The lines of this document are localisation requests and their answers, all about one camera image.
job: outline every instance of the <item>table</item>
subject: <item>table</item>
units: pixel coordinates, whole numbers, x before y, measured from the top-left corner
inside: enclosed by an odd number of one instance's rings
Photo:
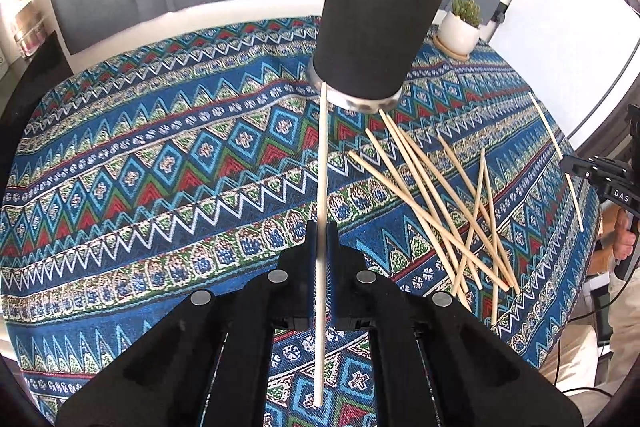
[[[43,97],[0,213],[0,270],[10,336],[48,418],[194,288],[238,289],[302,242],[315,215],[318,95],[305,67],[318,23],[193,32],[113,57]],[[581,233],[529,86],[484,42],[456,62],[432,46],[433,32],[391,115],[469,207],[434,136],[445,137],[471,179],[486,148],[498,231],[522,288],[517,298],[500,292],[494,331],[539,366],[578,295],[598,200],[574,180]],[[341,241],[405,291],[445,289],[411,211],[346,158],[359,149],[381,163],[367,127],[388,141],[380,117],[332,108],[328,208]],[[417,194],[398,151],[390,155]],[[468,223],[441,195],[465,235]],[[480,248],[476,239],[472,249]],[[488,325],[491,286],[484,278],[481,290],[469,286]],[[329,327],[326,338],[325,406],[315,409],[312,331],[276,332],[265,425],[375,423],[367,336]]]

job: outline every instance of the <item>black handle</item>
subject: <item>black handle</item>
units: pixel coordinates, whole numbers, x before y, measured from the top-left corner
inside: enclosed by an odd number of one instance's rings
[[[626,281],[633,275],[633,272],[638,266],[638,259],[640,259],[640,248],[638,248],[638,218],[636,216],[633,216],[629,230],[636,234],[634,249],[632,250],[631,255],[629,255],[626,259],[617,261],[616,268],[614,270],[616,277],[621,281]]]

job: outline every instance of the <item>human hand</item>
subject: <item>human hand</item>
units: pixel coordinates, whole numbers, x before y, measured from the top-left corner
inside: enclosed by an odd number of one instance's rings
[[[613,256],[616,259],[626,259],[634,250],[636,234],[627,230],[629,225],[629,217],[620,208],[616,216],[616,235],[613,240]]]

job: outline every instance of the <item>wooden saucer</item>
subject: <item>wooden saucer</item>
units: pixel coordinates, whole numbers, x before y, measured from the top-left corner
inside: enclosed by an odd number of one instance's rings
[[[449,48],[447,48],[444,44],[442,44],[442,42],[440,42],[440,39],[438,38],[437,35],[433,36],[433,44],[441,52],[443,52],[445,55],[448,55],[451,58],[455,58],[456,60],[459,60],[460,62],[466,62],[466,61],[469,60],[469,55],[458,55],[456,52],[452,52]]]

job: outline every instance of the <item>wooden stick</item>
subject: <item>wooden stick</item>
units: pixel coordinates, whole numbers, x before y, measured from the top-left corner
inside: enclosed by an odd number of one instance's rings
[[[469,179],[469,176],[466,175],[465,169],[463,169],[462,165],[460,165],[460,162],[458,161],[458,158],[457,158],[456,154],[451,150],[451,147],[449,147],[449,144],[444,141],[444,138],[440,135],[440,133],[438,133],[438,140],[442,144],[444,152],[446,152],[447,156],[449,157],[449,159],[451,160],[453,165],[456,166],[456,169],[458,170],[458,173],[460,174],[460,177],[462,177],[462,181],[465,182],[466,188],[468,188],[469,193],[471,194],[471,197],[475,198],[476,197],[476,188],[474,187],[474,184],[472,183],[472,181]],[[484,217],[484,220],[486,222],[489,222],[491,220],[491,218],[489,217],[489,214],[487,213],[484,205],[482,205],[482,204],[480,205],[480,212],[482,213],[482,217]],[[505,266],[508,268],[508,273],[506,273],[504,275],[505,275],[505,277],[507,277],[508,279],[511,280],[510,285],[513,286],[513,289],[515,290],[516,294],[519,295],[520,294],[520,286],[518,285],[518,279],[517,279],[516,275],[514,274],[513,269],[511,269],[511,261],[509,260],[509,255],[507,254],[506,250],[504,249],[504,245],[502,244],[502,241],[500,241],[500,237],[498,237],[498,252],[500,253],[500,256],[502,257],[502,261],[504,262]]]
[[[365,134],[367,135],[369,140],[371,140],[373,147],[378,152],[378,155],[380,156],[380,158],[382,158],[382,161],[386,165],[388,171],[396,180],[396,183],[398,184],[398,187],[400,188],[400,190],[402,190],[402,192],[404,192],[407,196],[413,199],[413,196],[411,195],[409,188],[404,183],[402,176],[400,176],[400,174],[398,173],[398,170],[396,169],[396,166],[393,165],[393,163],[389,159],[389,156],[386,155],[385,150],[382,149],[382,146],[380,145],[376,137],[373,136],[373,133],[369,129],[365,129]],[[433,233],[433,230],[431,230],[429,223],[427,223],[424,219],[422,219],[422,216],[417,214],[415,211],[414,211],[414,214],[415,214],[415,217],[417,217],[418,222],[420,222],[422,229],[427,234],[427,238],[429,239],[429,241],[431,241],[431,244],[433,245],[433,249],[436,251],[436,254],[438,255],[438,259],[442,263],[442,267],[447,273],[449,280],[453,284],[453,280],[455,279],[455,272],[453,271],[451,265],[449,264],[449,260],[447,259],[447,256],[445,255],[444,251],[442,250],[442,247],[440,246],[440,242],[438,241],[435,234]],[[469,306],[469,303],[466,301],[466,295],[460,288],[460,283],[458,283],[456,291],[455,292],[451,291],[451,294],[457,295],[460,298],[460,302],[462,302],[462,305],[465,308],[467,308],[469,311],[471,311],[471,307]]]
[[[549,135],[551,142],[553,142],[554,147],[556,148],[556,152],[558,153],[559,159],[562,159],[562,151],[560,150],[560,146],[556,141],[556,135],[554,135],[554,132],[551,130],[551,126],[549,125],[548,121],[546,121],[545,114],[542,112],[542,109],[540,108],[540,106],[538,105],[538,102],[536,101],[536,97],[533,96],[533,93],[531,91],[529,91],[529,96],[531,98],[531,102],[533,102],[533,105],[535,105],[536,109],[538,110],[538,114],[540,115],[542,123],[545,124],[546,133]],[[574,182],[571,181],[571,176],[569,176],[569,174],[565,173],[564,175],[566,176],[567,183],[569,183],[569,191],[571,192],[571,197],[574,200],[575,214],[578,217],[578,225],[580,225],[580,231],[584,232],[584,225],[582,224],[582,212],[580,211],[580,204],[578,203],[578,198],[575,195]]]
[[[326,217],[328,110],[326,83],[320,87],[318,120],[318,252],[316,253],[316,353],[314,357],[314,406],[322,407],[324,391],[324,342],[326,329]]]
[[[436,219],[433,219],[431,214],[429,214],[426,210],[424,210],[418,203],[416,203],[412,198],[408,197],[402,190],[396,187],[393,183],[391,183],[388,179],[386,179],[380,172],[376,171],[373,166],[371,166],[366,160],[360,158],[353,151],[349,151],[349,156],[351,159],[365,169],[369,174],[371,174],[377,181],[379,181],[382,185],[386,187],[387,190],[394,193],[396,197],[400,198],[404,203],[408,204],[414,212],[420,214],[423,219],[429,223],[434,229],[438,231],[438,233],[442,237],[446,237],[456,248],[458,248],[463,255],[466,255],[469,261],[474,263],[479,269],[481,269],[484,273],[486,273],[487,277],[494,281],[504,292],[509,291],[509,287],[499,278],[497,278],[491,269],[480,261],[475,255],[467,250],[463,243],[460,243],[455,237],[453,237],[452,233],[449,230],[445,229],[442,223],[438,223]]]
[[[405,185],[404,180],[402,179],[402,176],[398,173],[398,170],[396,169],[396,166],[393,165],[393,163],[389,159],[389,156],[386,155],[385,150],[382,149],[382,145],[380,145],[380,142],[378,142],[376,137],[373,136],[373,133],[369,129],[365,129],[364,133],[367,135],[367,138],[369,138],[371,144],[373,145],[373,148],[378,152],[378,156],[380,156],[380,158],[386,165],[386,169],[391,173],[398,187],[400,187],[402,189],[402,192],[404,192],[405,194],[410,194],[409,188],[407,188],[407,186]]]
[[[494,245],[497,247],[498,233],[495,230],[495,209],[494,209],[494,194],[491,190],[491,179],[489,178],[489,169],[484,169],[484,183],[486,185],[486,195],[489,199],[489,217],[491,236],[494,240]],[[499,275],[498,265],[494,263],[494,273]],[[491,301],[491,324],[495,326],[498,323],[498,286],[494,284]]]
[[[453,190],[453,187],[449,185],[449,182],[447,182],[447,180],[441,174],[441,172],[438,171],[436,166],[433,163],[431,163],[431,160],[429,159],[429,157],[424,152],[422,152],[422,149],[420,149],[420,147],[418,147],[418,144],[414,142],[412,139],[410,139],[408,136],[407,138],[411,146],[414,148],[415,153],[420,158],[420,160],[425,165],[427,165],[427,167],[431,172],[433,172],[433,174],[436,176],[436,179],[440,182],[440,185],[442,185],[442,187],[447,191],[449,196],[451,196],[451,199],[455,202],[455,204],[459,207],[462,214],[466,217],[466,219],[469,222],[469,225],[476,230],[478,237],[484,243],[486,251],[489,252],[489,254],[491,254],[491,257],[494,258],[494,263],[498,264],[498,267],[500,267],[500,271],[502,273],[505,273],[505,274],[508,273],[504,263],[502,262],[502,259],[500,259],[500,256],[498,256],[498,253],[495,250],[494,245],[492,245],[491,241],[489,241],[489,238],[486,237],[486,234],[482,231],[482,229],[480,228],[480,225],[478,225],[478,222],[473,218],[473,216],[471,215],[471,212],[467,210],[465,203],[463,203],[463,201],[460,199],[458,194],[456,194],[455,190]]]
[[[438,216],[438,211],[436,210],[435,206],[433,206],[433,202],[429,197],[429,193],[427,192],[427,189],[424,188],[424,184],[422,183],[420,174],[418,174],[417,170],[415,169],[414,163],[411,160],[411,156],[409,156],[409,153],[404,148],[404,144],[402,143],[402,139],[398,134],[398,128],[396,127],[394,121],[391,120],[391,118],[389,118],[389,116],[385,114],[383,110],[380,109],[379,113],[380,113],[380,117],[382,117],[382,121],[386,125],[386,128],[389,130],[389,134],[393,137],[394,141],[396,142],[396,147],[398,147],[398,150],[400,151],[402,158],[404,158],[404,163],[406,163],[407,167],[409,167],[409,170],[411,171],[411,175],[414,177],[415,184],[418,186],[418,190],[420,190],[420,194],[422,195],[424,202],[429,207],[431,216],[433,216],[434,219],[440,219],[440,217]],[[453,268],[457,270],[458,258],[456,257],[456,253],[453,251],[453,247],[451,246],[450,242],[444,238],[443,238],[443,243],[447,250],[447,253],[449,253],[449,258],[451,260],[451,264],[453,265]],[[466,285],[466,281],[464,279],[462,280],[461,284],[462,284],[463,291],[465,293],[468,292],[469,286]]]
[[[438,194],[438,191],[436,190],[436,187],[434,187],[433,186],[433,182],[431,182],[431,178],[429,177],[427,172],[425,172],[424,168],[420,164],[420,160],[418,160],[418,158],[416,157],[414,151],[412,150],[412,147],[409,144],[410,138],[408,137],[408,135],[402,129],[400,129],[400,128],[398,128],[398,126],[396,126],[396,123],[393,120],[391,120],[389,118],[389,121],[391,122],[392,126],[394,127],[397,136],[402,140],[402,145],[406,149],[407,154],[409,156],[411,156],[411,160],[414,163],[415,167],[417,168],[418,173],[420,174],[420,177],[422,178],[424,183],[427,185],[427,188],[429,189],[431,195],[433,196],[433,199],[435,200],[438,208],[440,209],[442,215],[444,216],[445,221],[447,222],[447,226],[449,227],[449,230],[457,238],[457,240],[459,240],[462,243],[463,239],[462,239],[462,237],[460,235],[460,232],[458,231],[458,227],[456,226],[456,224],[453,222],[453,219],[451,218],[451,214],[449,214],[449,209],[447,208],[447,205],[445,205],[444,202],[442,201],[442,198]],[[465,257],[462,256],[462,259],[460,260],[460,263],[462,263],[464,260],[465,260]],[[455,268],[458,271],[460,271],[460,267],[459,266],[455,266]],[[478,270],[476,269],[476,267],[474,265],[472,265],[472,264],[469,265],[469,272],[471,273],[472,279],[474,280],[474,282],[478,286],[478,289],[482,289],[482,283],[480,282],[480,278],[478,277]]]
[[[476,196],[475,196],[476,199],[474,200],[473,216],[476,219],[478,218],[478,208],[480,207],[480,198],[482,196],[482,182],[484,181],[484,168],[485,168],[484,163],[485,163],[485,159],[484,159],[484,147],[483,147],[482,150],[480,151],[480,168],[478,169],[478,189],[476,190]],[[473,240],[474,240],[474,229],[469,227],[469,231],[466,234],[465,246],[467,248],[470,248]],[[460,262],[460,270],[456,274],[456,280],[453,282],[452,291],[456,289],[456,284],[458,284],[460,279],[462,279],[461,272],[463,269],[465,269],[465,265],[466,265],[466,257],[463,257],[462,261]]]

